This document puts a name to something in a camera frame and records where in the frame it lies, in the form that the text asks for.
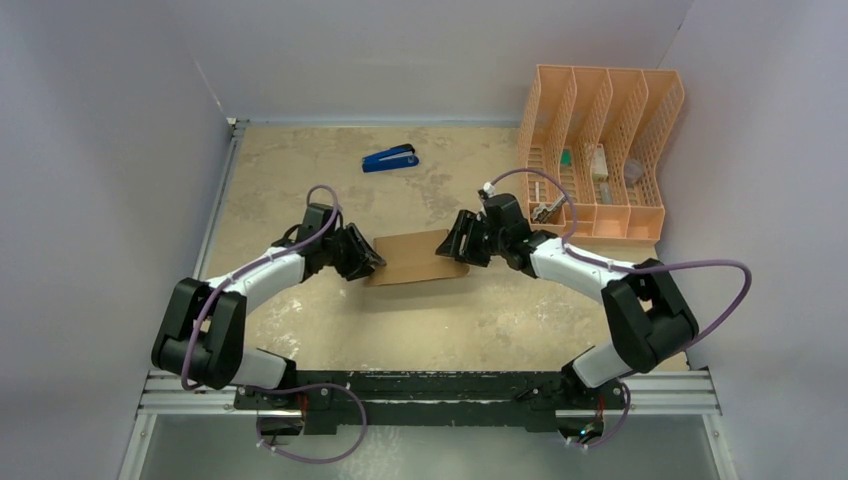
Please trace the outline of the brown cardboard box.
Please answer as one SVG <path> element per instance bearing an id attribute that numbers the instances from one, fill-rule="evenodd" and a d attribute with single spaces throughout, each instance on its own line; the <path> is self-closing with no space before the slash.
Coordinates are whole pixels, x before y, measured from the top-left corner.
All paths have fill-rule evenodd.
<path id="1" fill-rule="evenodd" d="M 385 264 L 365 279 L 369 287 L 461 278 L 470 267 L 436 254 L 447 238 L 447 229 L 421 231 L 374 239 L 374 249 Z"/>

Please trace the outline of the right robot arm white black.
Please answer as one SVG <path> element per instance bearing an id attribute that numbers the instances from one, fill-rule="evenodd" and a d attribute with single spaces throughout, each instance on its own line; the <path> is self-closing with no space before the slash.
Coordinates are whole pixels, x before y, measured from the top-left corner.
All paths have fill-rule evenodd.
<path id="1" fill-rule="evenodd" d="M 564 285 L 602 305 L 609 342 L 589 348 L 561 370 L 561 392 L 576 407 L 601 386 L 630 373 L 648 373 L 694 340 L 699 325 L 662 263 L 617 263 L 535 230 L 511 194 L 484 199 L 480 212 L 462 210 L 436 255 L 486 267 L 492 257 L 531 278 Z"/>

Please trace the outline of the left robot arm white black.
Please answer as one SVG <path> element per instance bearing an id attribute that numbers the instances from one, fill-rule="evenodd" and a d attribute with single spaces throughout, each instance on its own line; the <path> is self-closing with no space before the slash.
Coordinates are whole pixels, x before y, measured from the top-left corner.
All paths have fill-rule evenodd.
<path id="1" fill-rule="evenodd" d="M 282 291 L 332 267 L 346 281 L 359 280 L 385 265 L 358 227 L 339 209 L 306 207 L 258 258 L 209 280 L 187 277 L 174 287 L 151 351 L 154 367 L 178 375 L 186 389 L 259 389 L 272 408 L 297 399 L 294 360 L 245 342 L 247 317 Z"/>

